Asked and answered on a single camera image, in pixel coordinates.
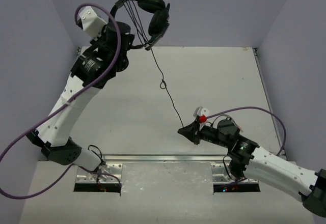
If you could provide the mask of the black headset with microphone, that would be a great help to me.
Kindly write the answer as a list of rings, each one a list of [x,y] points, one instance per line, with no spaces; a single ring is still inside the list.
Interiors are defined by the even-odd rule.
[[[148,26],[149,41],[144,44],[129,45],[129,49],[145,48],[149,51],[166,33],[169,27],[169,10],[170,4],[165,4],[164,0],[118,0],[110,10],[110,14],[115,17],[118,9],[120,9],[128,1],[136,1],[139,8],[152,13],[152,19]]]

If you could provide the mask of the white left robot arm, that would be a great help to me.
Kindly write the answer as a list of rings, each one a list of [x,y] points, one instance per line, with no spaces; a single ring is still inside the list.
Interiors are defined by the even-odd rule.
[[[75,164],[86,170],[96,172],[104,164],[94,152],[82,148],[71,138],[71,131],[91,99],[129,64],[127,51],[133,43],[131,27],[118,22],[121,46],[118,59],[111,70],[96,84],[90,85],[113,62],[117,48],[117,33],[112,23],[105,25],[99,37],[92,40],[90,47],[80,53],[74,63],[63,92],[54,105],[53,116],[35,130],[27,134],[32,144],[41,148],[41,153],[49,161],[61,164]]]

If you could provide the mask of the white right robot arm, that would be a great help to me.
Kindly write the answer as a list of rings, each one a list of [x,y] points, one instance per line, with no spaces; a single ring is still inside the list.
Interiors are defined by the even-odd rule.
[[[309,170],[289,162],[242,136],[230,119],[211,127],[196,118],[178,133],[195,145],[206,141],[227,148],[229,172],[237,179],[261,181],[301,202],[311,213],[325,217],[325,170]]]

